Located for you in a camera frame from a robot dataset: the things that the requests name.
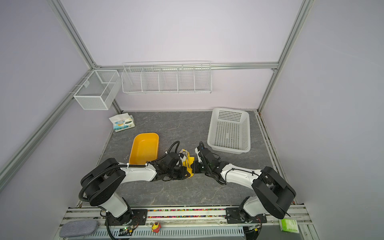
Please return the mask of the yellow paper napkin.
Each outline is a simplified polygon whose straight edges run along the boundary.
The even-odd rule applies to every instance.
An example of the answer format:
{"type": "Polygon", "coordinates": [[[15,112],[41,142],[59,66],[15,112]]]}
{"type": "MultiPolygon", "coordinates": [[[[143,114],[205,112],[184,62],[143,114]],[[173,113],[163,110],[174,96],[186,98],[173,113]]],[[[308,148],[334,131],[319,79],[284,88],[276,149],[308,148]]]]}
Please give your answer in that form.
{"type": "Polygon", "coordinates": [[[187,174],[185,175],[187,178],[191,178],[194,173],[193,173],[193,168],[192,168],[192,164],[194,163],[195,161],[195,158],[194,157],[191,157],[191,155],[189,155],[187,158],[185,158],[182,154],[181,154],[181,159],[182,159],[182,165],[184,167],[187,168],[187,174]]]}

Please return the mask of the white perforated plastic basket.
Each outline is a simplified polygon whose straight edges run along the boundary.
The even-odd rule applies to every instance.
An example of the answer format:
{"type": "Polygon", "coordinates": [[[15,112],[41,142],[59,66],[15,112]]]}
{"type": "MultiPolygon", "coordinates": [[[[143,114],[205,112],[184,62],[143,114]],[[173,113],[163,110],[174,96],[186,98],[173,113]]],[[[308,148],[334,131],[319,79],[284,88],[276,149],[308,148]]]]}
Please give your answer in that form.
{"type": "Polygon", "coordinates": [[[249,113],[227,108],[213,109],[207,142],[214,151],[237,155],[249,152],[251,149],[249,113]]]}

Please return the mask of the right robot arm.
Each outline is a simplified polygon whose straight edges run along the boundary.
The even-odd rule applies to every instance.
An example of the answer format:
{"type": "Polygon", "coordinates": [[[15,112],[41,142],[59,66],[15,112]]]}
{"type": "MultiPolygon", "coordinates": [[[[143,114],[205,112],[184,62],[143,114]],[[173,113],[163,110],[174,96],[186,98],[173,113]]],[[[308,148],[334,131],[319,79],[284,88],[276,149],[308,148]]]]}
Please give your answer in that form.
{"type": "Polygon", "coordinates": [[[271,167],[252,170],[221,161],[200,143],[195,148],[198,160],[193,163],[195,173],[203,173],[221,185],[238,184],[252,189],[255,195],[246,198],[239,206],[240,220],[247,222],[259,214],[269,213],[283,219],[296,197],[296,191],[271,167]]]}

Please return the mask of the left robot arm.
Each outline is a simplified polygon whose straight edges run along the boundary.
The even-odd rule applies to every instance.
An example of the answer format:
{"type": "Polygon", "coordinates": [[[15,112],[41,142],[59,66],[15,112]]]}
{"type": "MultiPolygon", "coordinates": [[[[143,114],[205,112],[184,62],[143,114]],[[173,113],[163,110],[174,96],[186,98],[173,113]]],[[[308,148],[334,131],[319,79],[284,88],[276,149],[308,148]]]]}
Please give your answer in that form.
{"type": "Polygon", "coordinates": [[[143,165],[123,164],[114,158],[89,172],[81,180],[79,200],[99,207],[115,218],[131,214],[127,201],[116,191],[130,182],[178,181],[191,177],[189,152],[168,152],[157,160],[143,165]]]}

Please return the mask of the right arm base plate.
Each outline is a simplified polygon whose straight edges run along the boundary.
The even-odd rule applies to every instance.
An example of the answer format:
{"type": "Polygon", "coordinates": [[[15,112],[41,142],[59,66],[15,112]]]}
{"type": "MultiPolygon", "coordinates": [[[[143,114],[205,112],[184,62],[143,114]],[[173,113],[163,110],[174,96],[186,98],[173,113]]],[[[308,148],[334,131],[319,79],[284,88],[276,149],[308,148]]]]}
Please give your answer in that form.
{"type": "Polygon", "coordinates": [[[264,224],[267,223],[265,214],[251,217],[239,208],[226,208],[225,218],[228,224],[264,224]]]}

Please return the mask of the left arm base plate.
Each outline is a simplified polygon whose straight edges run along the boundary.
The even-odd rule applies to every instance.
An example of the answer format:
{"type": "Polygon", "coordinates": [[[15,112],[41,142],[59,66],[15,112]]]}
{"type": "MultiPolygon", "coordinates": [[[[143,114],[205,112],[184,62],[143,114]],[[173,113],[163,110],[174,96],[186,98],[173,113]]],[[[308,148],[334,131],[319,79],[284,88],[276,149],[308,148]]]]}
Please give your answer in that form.
{"type": "Polygon", "coordinates": [[[106,213],[109,226],[142,226],[146,224],[147,209],[133,209],[116,218],[111,213],[106,213]]]}

